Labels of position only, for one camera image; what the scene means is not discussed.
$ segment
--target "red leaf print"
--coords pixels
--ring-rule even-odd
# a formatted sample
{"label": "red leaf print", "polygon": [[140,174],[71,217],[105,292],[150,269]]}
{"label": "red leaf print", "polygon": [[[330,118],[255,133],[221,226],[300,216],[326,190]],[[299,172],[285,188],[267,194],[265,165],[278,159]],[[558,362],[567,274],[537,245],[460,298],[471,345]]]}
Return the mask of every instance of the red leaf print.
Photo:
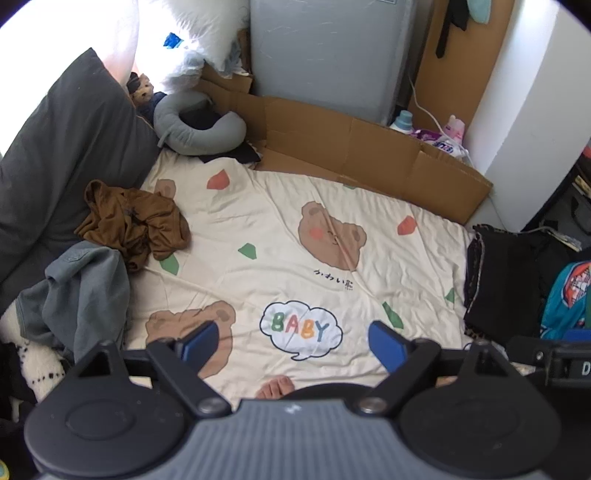
{"label": "red leaf print", "polygon": [[417,221],[408,215],[400,225],[398,225],[398,234],[399,235],[410,235],[413,233],[417,228]]}
{"label": "red leaf print", "polygon": [[222,170],[220,173],[216,173],[207,181],[208,190],[223,190],[230,185],[230,178],[226,173],[226,170]]}

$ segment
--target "cream bedsheet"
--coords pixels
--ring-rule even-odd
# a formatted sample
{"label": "cream bedsheet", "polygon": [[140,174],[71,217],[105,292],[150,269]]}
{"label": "cream bedsheet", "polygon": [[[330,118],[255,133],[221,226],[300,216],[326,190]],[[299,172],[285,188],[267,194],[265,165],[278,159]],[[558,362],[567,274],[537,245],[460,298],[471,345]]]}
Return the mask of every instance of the cream bedsheet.
{"label": "cream bedsheet", "polygon": [[174,198],[192,242],[131,276],[126,348],[214,320],[219,348],[201,376],[234,405],[280,374],[297,388],[377,384],[376,319],[407,338],[467,342],[458,224],[340,183],[170,151],[143,189]]}

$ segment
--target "white cord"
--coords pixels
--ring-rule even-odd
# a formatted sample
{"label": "white cord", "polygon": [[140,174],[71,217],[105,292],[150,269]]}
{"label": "white cord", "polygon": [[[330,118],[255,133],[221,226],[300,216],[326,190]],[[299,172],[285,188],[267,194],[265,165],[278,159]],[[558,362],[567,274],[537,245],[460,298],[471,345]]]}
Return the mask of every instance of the white cord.
{"label": "white cord", "polygon": [[413,89],[414,104],[417,106],[417,108],[419,110],[422,110],[423,112],[425,112],[428,116],[430,116],[433,119],[433,121],[435,122],[435,125],[437,125],[437,128],[439,129],[442,136],[444,136],[445,138],[447,138],[448,141],[450,141],[452,144],[454,144],[462,153],[462,157],[466,157],[468,159],[468,162],[470,162],[470,166],[474,167],[474,163],[472,162],[472,159],[470,158],[470,152],[468,152],[468,150],[466,148],[464,148],[464,146],[462,144],[456,142],[452,137],[447,135],[443,131],[443,128],[441,128],[441,125],[439,124],[437,119],[431,114],[431,112],[418,104],[417,89],[414,87],[414,83],[413,83],[413,80],[410,78],[410,75],[408,75],[408,81],[410,82],[410,86]]}

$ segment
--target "bear face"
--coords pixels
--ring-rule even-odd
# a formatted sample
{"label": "bear face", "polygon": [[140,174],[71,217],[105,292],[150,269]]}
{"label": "bear face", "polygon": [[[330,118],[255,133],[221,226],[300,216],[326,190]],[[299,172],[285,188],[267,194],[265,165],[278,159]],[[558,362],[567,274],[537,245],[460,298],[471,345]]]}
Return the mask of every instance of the bear face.
{"label": "bear face", "polygon": [[139,86],[137,90],[131,93],[131,99],[135,106],[142,106],[148,103],[154,96],[154,86],[150,79],[142,73],[138,77]]}
{"label": "bear face", "polygon": [[174,180],[162,179],[156,182],[154,193],[168,199],[173,199],[177,193],[177,186]]}
{"label": "bear face", "polygon": [[216,352],[199,372],[199,377],[202,379],[211,377],[220,373],[232,353],[231,327],[236,322],[236,312],[225,301],[217,301],[204,309],[185,310],[179,313],[172,313],[169,310],[154,312],[146,323],[148,332],[146,344],[159,338],[183,338],[208,320],[217,325],[219,343]]}
{"label": "bear face", "polygon": [[331,217],[317,202],[306,203],[301,213],[298,235],[304,248],[322,263],[354,271],[367,241],[363,227]]}

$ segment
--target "gray shirt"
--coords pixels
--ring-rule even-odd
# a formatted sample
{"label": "gray shirt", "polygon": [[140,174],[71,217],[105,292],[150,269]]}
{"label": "gray shirt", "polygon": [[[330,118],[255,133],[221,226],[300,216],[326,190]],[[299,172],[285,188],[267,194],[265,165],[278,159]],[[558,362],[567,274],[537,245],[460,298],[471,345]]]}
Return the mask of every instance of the gray shirt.
{"label": "gray shirt", "polygon": [[45,276],[17,298],[23,337],[74,362],[102,340],[121,345],[129,279],[117,250],[79,242],[52,262]]}

